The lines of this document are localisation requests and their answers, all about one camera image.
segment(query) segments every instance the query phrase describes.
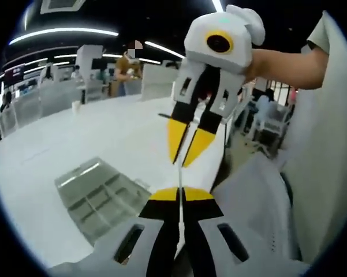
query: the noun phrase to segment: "white robot part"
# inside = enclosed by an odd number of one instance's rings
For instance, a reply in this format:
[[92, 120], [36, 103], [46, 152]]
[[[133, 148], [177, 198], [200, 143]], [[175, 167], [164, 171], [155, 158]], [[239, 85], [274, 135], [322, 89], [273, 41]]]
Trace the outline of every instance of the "white robot part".
[[[260, 45], [264, 37], [262, 19], [251, 9], [228, 5], [226, 12], [194, 20], [184, 41], [186, 58], [175, 82], [174, 100], [190, 104], [194, 92], [207, 89], [215, 97], [210, 111], [226, 123], [245, 81], [242, 73], [252, 60], [252, 43]], [[204, 78], [209, 68], [211, 73]]]

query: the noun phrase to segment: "person's sleeve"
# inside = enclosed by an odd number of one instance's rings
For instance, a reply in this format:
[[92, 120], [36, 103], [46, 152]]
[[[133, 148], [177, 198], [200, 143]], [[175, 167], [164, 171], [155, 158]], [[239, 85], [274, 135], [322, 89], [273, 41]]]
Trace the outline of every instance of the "person's sleeve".
[[326, 27], [325, 27], [325, 17], [326, 12], [323, 12], [321, 19], [317, 23], [313, 32], [308, 38], [308, 45], [313, 50], [315, 46], [321, 48], [324, 52], [330, 52], [330, 42], [329, 37], [327, 36]]

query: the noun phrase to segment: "floor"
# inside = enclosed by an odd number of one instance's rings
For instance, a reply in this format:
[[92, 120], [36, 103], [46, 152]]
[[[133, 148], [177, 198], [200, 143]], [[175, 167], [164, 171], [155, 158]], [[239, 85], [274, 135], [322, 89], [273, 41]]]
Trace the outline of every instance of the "floor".
[[213, 188], [217, 187], [229, 175], [236, 172], [256, 151], [257, 147], [252, 146], [243, 134], [235, 132], [230, 138], [230, 146], [225, 151], [225, 158], [218, 171]]

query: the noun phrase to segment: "person's hand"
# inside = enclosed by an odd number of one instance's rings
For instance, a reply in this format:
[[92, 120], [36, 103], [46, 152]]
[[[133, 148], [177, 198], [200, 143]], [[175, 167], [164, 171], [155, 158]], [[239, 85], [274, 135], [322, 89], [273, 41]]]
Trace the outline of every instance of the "person's hand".
[[132, 76], [130, 74], [125, 75], [125, 81], [131, 80]]
[[262, 67], [261, 52], [258, 51], [257, 49], [254, 49], [252, 53], [252, 62], [248, 66], [248, 68], [246, 68], [244, 72], [245, 74], [244, 84], [247, 84], [248, 82], [251, 82], [255, 78], [259, 77], [261, 67]]

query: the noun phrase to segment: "camera lens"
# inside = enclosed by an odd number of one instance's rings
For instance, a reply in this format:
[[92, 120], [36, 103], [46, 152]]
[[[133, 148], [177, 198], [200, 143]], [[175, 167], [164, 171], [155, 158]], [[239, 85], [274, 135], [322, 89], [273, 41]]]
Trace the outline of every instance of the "camera lens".
[[221, 35], [212, 35], [207, 38], [207, 45], [217, 53], [225, 53], [231, 49], [231, 43]]

